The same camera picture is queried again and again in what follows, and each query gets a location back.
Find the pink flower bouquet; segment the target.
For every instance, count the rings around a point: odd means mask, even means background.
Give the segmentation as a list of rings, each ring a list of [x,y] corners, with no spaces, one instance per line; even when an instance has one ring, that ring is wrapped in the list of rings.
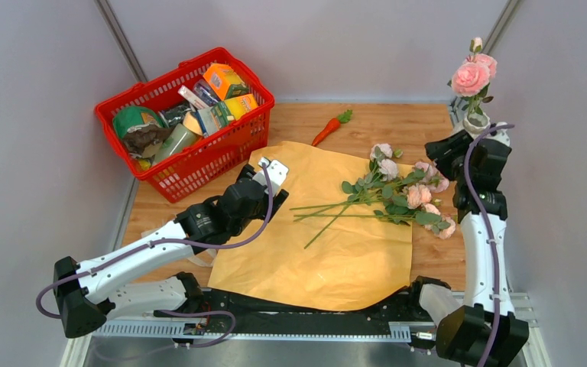
[[[341,216],[373,218],[403,226],[414,222],[437,238],[450,238],[456,231],[456,221],[440,211],[442,200],[435,197],[449,188],[449,179],[432,164],[422,161],[403,175],[395,161],[402,154],[402,150],[390,144],[373,145],[368,173],[355,182],[341,182],[345,200],[293,208],[294,222],[309,218],[329,219],[307,244],[315,242]]]

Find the cream ribbon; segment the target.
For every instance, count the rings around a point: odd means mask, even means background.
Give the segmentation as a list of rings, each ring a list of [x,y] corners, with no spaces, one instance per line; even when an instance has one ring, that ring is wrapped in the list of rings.
[[[187,239],[181,224],[169,221],[161,227],[142,232],[143,243],[148,243],[149,248],[141,253],[151,257],[150,265],[158,268],[175,261],[186,259],[197,266],[211,268],[216,259],[217,250],[200,248],[176,242],[176,239]]]

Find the pink rose stem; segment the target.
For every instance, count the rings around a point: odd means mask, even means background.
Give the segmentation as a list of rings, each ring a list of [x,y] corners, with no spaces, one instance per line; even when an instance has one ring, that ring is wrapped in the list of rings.
[[[497,75],[498,62],[482,52],[483,46],[481,37],[471,39],[468,55],[447,83],[455,95],[465,101],[465,115],[473,112],[482,114],[482,106],[494,98],[489,88]]]

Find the orange wrapping paper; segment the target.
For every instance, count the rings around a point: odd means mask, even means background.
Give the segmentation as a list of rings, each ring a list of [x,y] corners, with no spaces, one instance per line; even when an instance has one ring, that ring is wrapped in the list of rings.
[[[219,251],[211,288],[319,310],[360,310],[410,283],[412,229],[374,218],[376,204],[343,209],[343,182],[368,160],[283,141],[249,159],[281,162],[289,194],[273,219],[252,222],[244,245]]]

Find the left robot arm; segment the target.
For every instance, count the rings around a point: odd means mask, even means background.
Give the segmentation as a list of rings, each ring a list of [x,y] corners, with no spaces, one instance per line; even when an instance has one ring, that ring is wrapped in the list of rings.
[[[188,207],[145,237],[85,261],[67,256],[54,280],[36,296],[42,315],[58,319],[67,338],[86,336],[106,322],[148,313],[155,317],[210,317],[196,277],[180,272],[163,281],[141,276],[205,250],[238,248],[256,240],[289,193],[289,169],[262,158],[246,164],[224,193]]]

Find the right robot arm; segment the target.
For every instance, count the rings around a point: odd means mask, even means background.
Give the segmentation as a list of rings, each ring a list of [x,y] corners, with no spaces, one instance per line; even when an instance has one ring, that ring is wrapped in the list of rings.
[[[461,130],[425,145],[438,171],[456,183],[453,205],[465,243],[465,293],[457,301],[446,285],[422,280],[405,300],[416,320],[436,324],[439,357],[470,366],[509,366],[529,338],[508,290],[504,238],[508,205],[498,189],[511,153],[508,130],[496,124],[477,137]]]

